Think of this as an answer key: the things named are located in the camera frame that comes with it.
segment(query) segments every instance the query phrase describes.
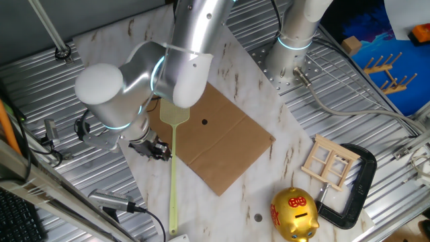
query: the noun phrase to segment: marble board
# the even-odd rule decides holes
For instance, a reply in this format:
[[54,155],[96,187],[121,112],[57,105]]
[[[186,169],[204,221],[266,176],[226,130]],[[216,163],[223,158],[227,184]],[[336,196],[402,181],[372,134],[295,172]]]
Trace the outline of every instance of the marble board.
[[[96,63],[119,67],[137,44],[145,40],[168,41],[172,23],[172,6],[168,5],[73,40],[86,67]],[[227,27],[214,53],[208,82],[276,141],[221,197],[177,159],[178,235],[188,234],[191,242],[285,241],[272,224],[269,205],[278,191],[290,186],[302,188],[314,198],[318,196],[323,184],[300,170],[313,142]],[[170,163],[141,157],[126,142],[120,146],[148,209],[168,230]],[[324,203],[342,211],[348,196],[345,186],[342,192],[330,189]],[[259,223],[254,219],[256,214],[263,217]],[[320,228],[310,242],[354,241],[374,226],[364,210],[349,230],[322,218],[318,222]]]

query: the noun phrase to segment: cardboard sheet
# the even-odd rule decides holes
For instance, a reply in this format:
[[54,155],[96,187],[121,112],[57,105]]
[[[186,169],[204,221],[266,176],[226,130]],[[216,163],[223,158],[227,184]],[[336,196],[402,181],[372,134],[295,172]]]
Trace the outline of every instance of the cardboard sheet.
[[[152,101],[148,110],[157,101]],[[149,112],[150,127],[171,145],[172,128],[160,120],[160,103]],[[275,138],[209,83],[177,127],[177,156],[221,196]]]

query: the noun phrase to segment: wooden block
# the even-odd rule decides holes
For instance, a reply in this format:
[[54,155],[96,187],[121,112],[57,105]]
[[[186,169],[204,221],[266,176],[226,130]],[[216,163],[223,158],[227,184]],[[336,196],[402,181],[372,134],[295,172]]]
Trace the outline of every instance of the wooden block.
[[358,50],[360,50],[362,44],[355,36],[351,36],[347,39],[344,39],[341,46],[350,56],[353,56],[354,54],[358,53]]

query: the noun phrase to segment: black dot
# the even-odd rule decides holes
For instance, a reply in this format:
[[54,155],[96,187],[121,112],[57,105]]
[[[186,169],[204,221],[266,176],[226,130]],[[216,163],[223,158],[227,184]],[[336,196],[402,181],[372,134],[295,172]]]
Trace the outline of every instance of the black dot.
[[261,221],[263,220],[263,217],[261,216],[261,214],[256,214],[256,215],[254,216],[254,219],[255,219],[255,221],[257,221],[257,222],[261,222]]

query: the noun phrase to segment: gray cable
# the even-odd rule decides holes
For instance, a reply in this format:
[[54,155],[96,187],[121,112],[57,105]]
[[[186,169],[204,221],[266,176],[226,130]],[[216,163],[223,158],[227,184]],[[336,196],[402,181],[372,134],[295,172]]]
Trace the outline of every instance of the gray cable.
[[330,108],[328,108],[327,106],[325,106],[321,100],[318,98],[318,96],[316,95],[314,88],[309,85],[308,89],[310,91],[310,93],[312,94],[312,96],[314,96],[315,101],[317,102],[317,104],[326,112],[329,112],[331,114],[334,115],[339,115],[339,116],[353,116],[353,115],[364,115],[364,114],[385,114],[385,115],[389,115],[395,118],[400,118],[401,120],[404,120],[405,122],[408,122],[409,124],[415,126],[416,128],[418,128],[421,132],[425,132],[427,131],[427,129],[420,124],[419,122],[416,122],[414,120],[411,120],[410,118],[407,118],[403,115],[397,114],[395,112],[391,112],[391,111],[386,111],[386,110],[362,110],[362,111],[356,111],[356,112],[339,112],[339,111],[335,111],[332,110]]

